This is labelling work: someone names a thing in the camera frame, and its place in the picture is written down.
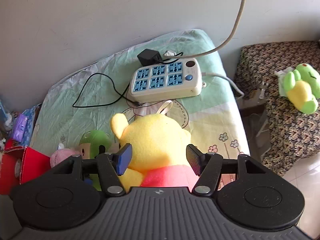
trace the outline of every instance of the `plush ear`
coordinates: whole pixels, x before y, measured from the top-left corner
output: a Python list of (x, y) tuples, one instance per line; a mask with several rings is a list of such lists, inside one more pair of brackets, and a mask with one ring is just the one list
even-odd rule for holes
[(129, 123), (124, 114), (115, 114), (110, 121), (111, 130), (118, 139), (121, 138), (128, 125)]

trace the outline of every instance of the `wrinkled bed sheet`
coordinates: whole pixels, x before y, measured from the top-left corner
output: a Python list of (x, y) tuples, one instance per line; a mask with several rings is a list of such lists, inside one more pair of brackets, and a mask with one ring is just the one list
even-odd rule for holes
[[(132, 122), (139, 115), (155, 113), (163, 102), (152, 106), (145, 104), (138, 109), (134, 109), (124, 99), (105, 107), (72, 107), (88, 77), (96, 72), (109, 75), (116, 89), (120, 93), (124, 91), (134, 71), (141, 67), (137, 55), (146, 48), (158, 50), (161, 54), (172, 50), (190, 55), (213, 49), (214, 44), (202, 30), (178, 31), (132, 46), (69, 75), (52, 86), (46, 95), (30, 146), (50, 156), (60, 141), (66, 147), (75, 147), (81, 136), (93, 129), (105, 131), (116, 142), (109, 126), (109, 120), (114, 114), (124, 113)], [(197, 60), (201, 71), (225, 75), (218, 52)], [(243, 124), (229, 83), (210, 76), (204, 77), (203, 81), (207, 86), (199, 96), (174, 100), (167, 115), (190, 131), (192, 143), (204, 153), (215, 152), (230, 159), (235, 159), (239, 153), (249, 154)], [(111, 81), (96, 75), (84, 88), (77, 105), (106, 104), (117, 98)]]

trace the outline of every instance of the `purple package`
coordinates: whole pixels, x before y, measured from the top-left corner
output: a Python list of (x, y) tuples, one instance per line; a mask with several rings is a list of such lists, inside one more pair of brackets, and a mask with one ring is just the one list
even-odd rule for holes
[(17, 142), (22, 142), (24, 130), (26, 129), (26, 125), (28, 122), (28, 118), (24, 114), (20, 114), (14, 123), (11, 138)]

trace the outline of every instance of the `red box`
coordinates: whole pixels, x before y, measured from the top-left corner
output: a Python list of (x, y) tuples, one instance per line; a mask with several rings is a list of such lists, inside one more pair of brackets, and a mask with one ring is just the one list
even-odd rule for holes
[(50, 157), (30, 147), (13, 147), (0, 157), (0, 195), (44, 174), (50, 169)]

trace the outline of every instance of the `green plush toy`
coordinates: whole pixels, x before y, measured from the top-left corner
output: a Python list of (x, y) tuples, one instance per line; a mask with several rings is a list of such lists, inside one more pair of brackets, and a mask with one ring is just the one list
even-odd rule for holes
[(111, 146), (110, 136), (99, 130), (85, 133), (79, 142), (77, 150), (83, 159), (93, 159), (100, 153), (105, 153)]
[(295, 108), (312, 114), (318, 109), (320, 75), (309, 64), (300, 64), (284, 77), (284, 90)]

